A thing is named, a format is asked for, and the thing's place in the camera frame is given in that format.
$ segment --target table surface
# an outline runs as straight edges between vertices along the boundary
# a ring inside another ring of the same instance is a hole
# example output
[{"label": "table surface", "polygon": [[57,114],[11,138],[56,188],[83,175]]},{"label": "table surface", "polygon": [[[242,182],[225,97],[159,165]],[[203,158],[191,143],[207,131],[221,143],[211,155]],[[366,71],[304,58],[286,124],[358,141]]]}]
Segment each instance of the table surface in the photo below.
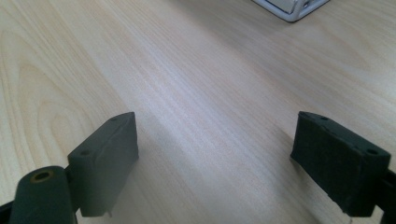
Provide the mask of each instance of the table surface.
[{"label": "table surface", "polygon": [[249,0],[0,1],[0,203],[134,111],[140,159],[113,218],[79,223],[349,223],[290,160],[297,114],[396,155],[395,14],[394,0],[295,23]]}]

